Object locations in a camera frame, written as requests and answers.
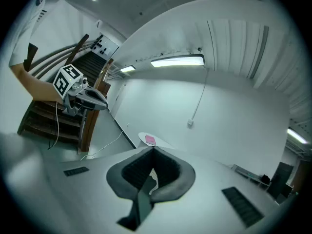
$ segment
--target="wooden stair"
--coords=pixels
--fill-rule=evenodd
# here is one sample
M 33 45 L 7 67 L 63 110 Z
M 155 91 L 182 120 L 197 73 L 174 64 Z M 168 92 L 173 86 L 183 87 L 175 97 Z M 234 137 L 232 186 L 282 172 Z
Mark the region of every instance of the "wooden stair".
M 89 86 L 93 87 L 105 63 L 105 59 L 90 51 L 72 64 L 88 78 Z
M 89 52 L 76 59 L 72 64 L 87 77 L 89 86 L 93 87 L 105 63 L 106 60 L 93 52 Z M 51 101 L 34 102 L 24 117 L 22 132 L 27 131 L 55 140 L 58 134 L 55 105 L 56 103 Z M 82 117 L 63 114 L 64 109 L 63 105 L 58 104 L 58 141 L 78 145 Z

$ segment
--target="door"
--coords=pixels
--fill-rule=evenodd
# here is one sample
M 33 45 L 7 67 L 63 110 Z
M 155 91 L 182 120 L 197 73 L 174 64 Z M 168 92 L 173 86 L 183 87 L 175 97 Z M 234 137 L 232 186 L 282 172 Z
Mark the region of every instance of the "door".
M 267 192 L 277 199 L 278 195 L 282 192 L 287 180 L 289 179 L 293 170 L 293 166 L 280 162 L 276 172 L 271 180 L 272 184 Z
M 300 161 L 297 172 L 292 180 L 293 190 L 295 192 L 300 192 L 305 179 L 308 177 L 309 170 L 311 169 L 311 163 L 308 161 Z
M 122 103 L 123 98 L 125 97 L 125 87 L 127 86 L 127 84 L 123 84 L 122 87 L 119 90 L 119 93 L 117 95 L 117 98 L 115 100 L 115 103 L 111 109 L 111 115 L 113 116 L 113 118 L 115 119 L 115 116 L 118 112 L 118 109 Z

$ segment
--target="wooden banister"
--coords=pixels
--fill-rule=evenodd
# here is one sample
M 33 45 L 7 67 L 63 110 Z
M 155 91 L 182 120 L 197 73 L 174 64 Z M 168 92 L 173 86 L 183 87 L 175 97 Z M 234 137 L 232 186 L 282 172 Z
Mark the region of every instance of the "wooden banister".
M 93 44 L 93 42 L 94 42 L 94 41 L 86 41 L 85 44 L 84 44 L 84 46 L 86 46 L 87 44 L 88 44 L 88 46 L 91 46 L 91 45 Z M 50 57 L 55 56 L 55 55 L 57 55 L 57 54 L 59 54 L 59 53 L 65 51 L 65 50 L 67 50 L 67 49 L 71 49 L 71 48 L 75 47 L 76 45 L 77 45 L 77 44 L 75 43 L 75 44 L 66 46 L 66 47 L 64 47 L 64 48 L 58 49 L 58 50 L 56 50 L 56 51 L 53 51 L 53 52 L 49 53 L 49 54 L 46 55 L 46 56 L 43 56 L 42 58 L 40 58 L 40 59 L 36 60 L 34 63 L 32 63 L 32 64 L 30 65 L 29 70 L 32 70 L 34 67 L 37 67 L 40 63 L 44 62 L 45 60 L 49 59 Z
M 84 46 L 84 49 L 89 48 L 90 45 L 86 45 Z M 39 74 L 43 69 L 45 69 L 47 66 L 49 66 L 50 64 L 52 64 L 53 62 L 57 61 L 58 59 L 62 58 L 63 56 L 69 57 L 68 54 L 70 54 L 73 50 L 67 50 L 64 51 L 63 53 L 61 53 L 60 55 L 56 56 L 55 58 L 51 59 L 50 61 L 48 61 L 46 64 L 42 65 L 38 70 L 36 70 L 32 76 L 36 76 L 37 74 Z
M 101 81 L 105 78 L 107 71 L 110 69 L 110 67 L 113 64 L 113 59 L 110 59 L 103 67 L 100 75 L 97 78 L 97 81 L 94 84 L 94 88 L 98 88 Z M 88 152 L 90 148 L 91 138 L 94 130 L 94 126 L 96 124 L 97 118 L 98 118 L 99 111 L 93 110 L 88 113 L 86 122 L 83 127 L 83 133 L 81 138 L 81 145 L 80 150 L 81 152 Z
M 86 40 L 89 38 L 88 34 L 85 34 L 83 38 L 78 42 L 76 47 L 71 52 L 70 56 L 68 57 L 67 61 L 65 62 L 65 66 L 68 64 L 71 64 L 75 55 L 78 53 L 79 49 L 82 47 L 82 45 L 86 42 Z
M 24 69 L 29 72 L 31 63 L 35 57 L 35 54 L 38 50 L 38 47 L 35 45 L 29 43 L 28 44 L 28 54 L 27 54 L 27 59 L 24 61 Z
M 79 49 L 78 53 L 79 53 L 80 51 L 83 51 L 83 50 L 88 49 L 88 48 L 89 48 L 89 46 L 83 47 L 83 48 Z M 44 68 L 46 68 L 47 66 L 49 66 L 49 67 L 46 68 L 46 69 L 44 69 L 43 72 L 40 73 L 40 74 L 37 76 L 37 79 L 40 79 L 40 78 L 43 77 L 47 72 L 49 72 L 52 68 L 54 68 L 56 65 L 58 65 L 59 63 L 61 63 L 61 62 L 64 61 L 64 60 L 66 60 L 66 59 L 69 57 L 70 52 L 71 52 L 71 51 L 68 51 L 68 52 L 66 53 L 66 55 L 65 55 L 63 58 L 59 58 L 59 56 L 58 56 L 57 58 L 55 58 L 55 59 L 51 60 L 49 63 L 47 63 L 47 65 L 44 65 L 44 67 L 43 67 L 42 69 L 40 69 L 40 71 L 42 71 L 42 70 L 43 70 Z

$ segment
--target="floor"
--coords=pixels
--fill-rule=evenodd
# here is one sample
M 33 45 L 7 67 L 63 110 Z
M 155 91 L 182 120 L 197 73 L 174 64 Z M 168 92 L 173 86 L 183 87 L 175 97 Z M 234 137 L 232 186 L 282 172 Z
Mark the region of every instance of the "floor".
M 91 139 L 89 154 L 94 154 L 102 147 L 115 140 L 121 131 L 115 124 L 111 114 L 108 110 L 101 111 L 98 115 L 97 122 L 95 124 L 94 132 Z M 22 136 L 32 140 L 38 148 L 41 150 L 43 156 L 49 160 L 55 160 L 59 162 L 80 160 L 87 153 L 78 155 L 77 149 L 72 144 L 65 144 L 58 142 L 52 149 L 47 150 L 49 147 L 49 140 L 32 133 L 23 132 Z M 133 149 L 131 144 L 127 141 L 124 135 L 121 135 L 111 145 L 107 146 L 101 152 L 95 155 L 97 157 L 109 156 L 113 154 L 122 153 Z

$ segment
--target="cable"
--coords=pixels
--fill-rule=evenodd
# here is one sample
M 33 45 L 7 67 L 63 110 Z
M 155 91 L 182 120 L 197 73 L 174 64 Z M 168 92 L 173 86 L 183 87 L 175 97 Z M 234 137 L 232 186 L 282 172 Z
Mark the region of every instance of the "cable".
M 58 103 L 56 102 L 55 104 L 55 114 L 57 116 L 57 124 L 58 124 L 58 137 L 57 137 L 57 140 L 54 142 L 53 146 L 49 147 L 49 149 L 53 148 L 55 146 L 55 144 L 57 143 L 58 139 L 59 139 L 59 118 L 58 118 Z
M 50 144 L 50 143 L 51 143 L 51 138 L 49 138 L 49 147 L 48 147 L 47 150 L 51 149 L 51 144 Z
M 109 146 L 110 144 L 112 144 L 112 143 L 114 143 L 116 140 L 118 140 L 122 133 L 123 133 L 123 130 L 121 131 L 121 133 L 120 133 L 120 135 L 118 136 L 117 139 L 115 139 L 114 141 L 112 141 L 112 142 L 109 143 L 108 145 L 104 146 L 103 148 L 101 148 L 100 150 L 98 150 L 96 153 L 94 153 L 94 154 L 88 154 L 88 155 L 83 156 L 83 157 L 81 158 L 81 160 L 83 160 L 83 159 L 84 159 L 85 157 L 87 157 L 87 156 L 91 156 L 92 158 L 95 158 L 95 156 L 94 156 L 95 154 L 99 153 L 99 152 L 102 151 L 104 148 L 106 148 L 107 146 Z
M 213 54 L 214 54 L 214 70 L 215 70 L 215 49 L 214 49 L 213 37 L 212 37 L 212 35 L 211 35 L 211 30 L 210 30 L 210 26 L 209 26 L 208 21 L 207 21 L 207 24 L 208 24 L 209 33 L 210 33 L 211 44 L 212 44 L 212 46 L 213 46 Z
M 195 111 L 194 111 L 194 113 L 193 113 L 193 116 L 192 116 L 191 120 L 193 120 L 194 117 L 195 117 L 195 114 L 196 114 L 196 111 L 197 111 L 197 109 L 198 109 L 199 103 L 200 103 L 201 98 L 203 97 L 203 94 L 204 94 L 204 91 L 205 91 L 205 87 L 206 87 L 206 83 L 207 83 L 207 77 L 208 77 L 208 70 L 207 70 L 207 68 L 204 68 L 204 69 L 206 70 L 205 85 L 204 85 L 203 91 L 201 92 L 201 96 L 200 96 L 200 98 L 199 98 L 199 101 L 198 101 L 198 103 L 197 103 L 197 106 L 196 106 L 196 108 L 195 108 Z

